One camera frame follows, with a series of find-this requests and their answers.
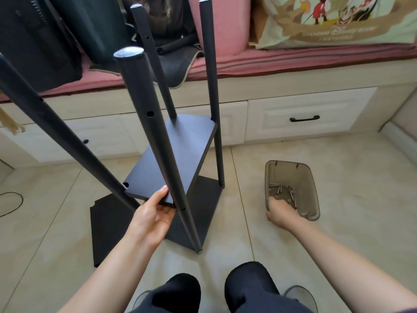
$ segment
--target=pink pillow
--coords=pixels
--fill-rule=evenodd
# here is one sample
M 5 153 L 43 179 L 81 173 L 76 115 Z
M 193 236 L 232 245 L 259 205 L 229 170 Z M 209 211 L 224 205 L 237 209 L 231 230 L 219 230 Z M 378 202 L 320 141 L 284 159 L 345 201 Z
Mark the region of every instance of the pink pillow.
M 200 0 L 189 0 L 191 12 L 203 44 L 200 20 Z M 216 55 L 228 56 L 243 52 L 248 47 L 251 0 L 212 0 Z

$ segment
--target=tile floor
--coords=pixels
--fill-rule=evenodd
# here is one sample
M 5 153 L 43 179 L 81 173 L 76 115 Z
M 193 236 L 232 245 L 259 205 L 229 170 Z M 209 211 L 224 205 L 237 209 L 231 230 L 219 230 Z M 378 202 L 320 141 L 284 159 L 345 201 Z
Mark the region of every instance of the tile floor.
M 136 295 L 188 272 L 201 284 L 200 312 L 227 312 L 227 274 L 255 259 L 280 291 L 300 284 L 320 312 L 348 312 L 295 239 L 266 220 L 263 174 L 271 159 L 309 165 L 320 201 L 316 225 L 417 293 L 417 167 L 380 134 L 225 147 L 223 156 L 227 186 L 203 253 L 164 241 Z M 137 159 L 103 162 L 123 180 Z M 201 175 L 215 178 L 215 166 L 210 151 Z M 54 313 L 94 271 L 89 207 L 109 191 L 78 164 L 18 169 L 0 184 L 7 191 L 25 201 L 0 218 L 0 312 Z M 3 198 L 0 214 L 15 201 Z

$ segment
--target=forearm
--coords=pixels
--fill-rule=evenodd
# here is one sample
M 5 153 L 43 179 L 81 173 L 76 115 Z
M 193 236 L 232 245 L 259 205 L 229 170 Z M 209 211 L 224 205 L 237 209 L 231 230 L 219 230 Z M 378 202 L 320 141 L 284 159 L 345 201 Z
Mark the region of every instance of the forearm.
M 294 221 L 289 230 L 351 311 L 393 313 L 417 307 L 417 297 L 411 291 L 307 220 Z
M 124 237 L 59 313 L 123 313 L 153 254 Z

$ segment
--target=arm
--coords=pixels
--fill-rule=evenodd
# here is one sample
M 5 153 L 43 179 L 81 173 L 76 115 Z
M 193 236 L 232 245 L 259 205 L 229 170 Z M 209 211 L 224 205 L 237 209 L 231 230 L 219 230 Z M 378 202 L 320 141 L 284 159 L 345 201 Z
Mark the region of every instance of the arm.
M 175 209 L 159 206 L 164 186 L 140 206 L 124 237 L 59 313 L 123 313 L 155 249 L 164 239 Z
M 332 240 L 283 200 L 269 199 L 268 219 L 292 233 L 352 312 L 417 308 L 417 296 L 356 252 Z

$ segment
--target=hand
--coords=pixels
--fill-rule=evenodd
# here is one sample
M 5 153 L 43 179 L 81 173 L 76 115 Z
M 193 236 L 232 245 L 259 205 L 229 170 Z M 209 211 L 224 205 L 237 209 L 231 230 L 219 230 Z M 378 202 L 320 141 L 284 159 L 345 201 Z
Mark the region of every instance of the hand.
M 285 200 L 275 200 L 273 196 L 269 197 L 269 211 L 266 216 L 276 226 L 287 231 L 294 221 L 301 219 L 297 211 Z
M 158 204 L 167 194 L 168 187 L 163 186 L 138 207 L 125 236 L 156 249 L 168 232 L 176 211 L 175 208 Z

